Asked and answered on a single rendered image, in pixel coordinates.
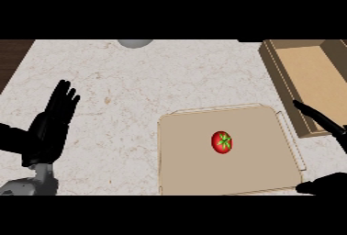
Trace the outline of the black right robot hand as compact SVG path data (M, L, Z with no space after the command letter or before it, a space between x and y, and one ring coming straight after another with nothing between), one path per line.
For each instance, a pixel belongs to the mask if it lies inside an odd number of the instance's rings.
M313 107L294 100L292 104L301 113L308 116L322 128L332 134L338 145L347 153L347 125L339 126ZM313 196L347 196L347 173L332 173L314 181L307 181L295 186L295 191Z

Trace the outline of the grey round object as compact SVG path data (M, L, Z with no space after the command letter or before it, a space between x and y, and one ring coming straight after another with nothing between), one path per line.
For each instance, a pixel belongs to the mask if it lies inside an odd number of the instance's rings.
M128 49L137 49L145 47L152 40L150 39L119 39L119 44Z

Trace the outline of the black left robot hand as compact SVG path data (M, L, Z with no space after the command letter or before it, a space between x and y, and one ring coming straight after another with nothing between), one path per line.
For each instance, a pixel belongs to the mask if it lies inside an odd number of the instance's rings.
M23 167L52 164L59 158L78 100L71 82L60 80L46 109L35 116L28 130L0 123L0 151L21 154Z

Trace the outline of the red tomato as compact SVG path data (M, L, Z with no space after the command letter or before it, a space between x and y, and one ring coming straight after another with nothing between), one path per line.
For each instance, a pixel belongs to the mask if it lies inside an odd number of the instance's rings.
M212 134L211 147L218 154L226 154L233 149L233 139L224 131L217 131Z

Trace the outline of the beige flat tray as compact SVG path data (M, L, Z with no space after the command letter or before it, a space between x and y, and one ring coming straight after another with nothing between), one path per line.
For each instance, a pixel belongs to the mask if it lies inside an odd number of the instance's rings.
M224 131L233 149L218 154ZM303 182L279 116L267 106L176 112L158 121L158 187L164 195L232 195Z

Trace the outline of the open cardboard box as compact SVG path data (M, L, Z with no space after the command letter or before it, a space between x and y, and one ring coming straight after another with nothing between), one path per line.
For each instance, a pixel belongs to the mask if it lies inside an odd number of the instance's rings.
M347 125L347 42L342 39L267 39L258 48L297 136L328 131L294 107L297 100Z

